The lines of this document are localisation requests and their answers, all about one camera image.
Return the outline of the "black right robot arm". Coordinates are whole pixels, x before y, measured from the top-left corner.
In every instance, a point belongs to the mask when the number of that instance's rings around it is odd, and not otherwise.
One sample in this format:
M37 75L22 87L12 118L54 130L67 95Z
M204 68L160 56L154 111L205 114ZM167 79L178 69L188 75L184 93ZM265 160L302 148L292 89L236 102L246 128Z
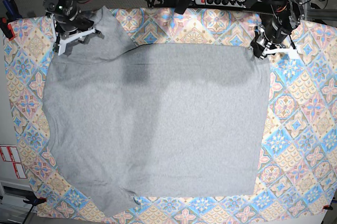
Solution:
M86 18L79 7L79 4L89 1L91 0L44 0L46 15L54 22L56 45L61 43L65 35L70 37L94 29L94 22Z

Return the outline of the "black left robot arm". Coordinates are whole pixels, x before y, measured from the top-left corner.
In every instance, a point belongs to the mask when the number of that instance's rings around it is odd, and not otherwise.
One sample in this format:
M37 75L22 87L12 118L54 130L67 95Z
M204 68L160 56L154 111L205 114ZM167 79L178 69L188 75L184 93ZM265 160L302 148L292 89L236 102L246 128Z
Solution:
M251 41L253 54L265 59L277 53L287 54L290 59L299 59L299 50L293 40L290 46L283 44L291 38L292 32L301 24L304 10L301 0L261 0L271 7L271 16L261 17L262 23L257 26L255 37Z

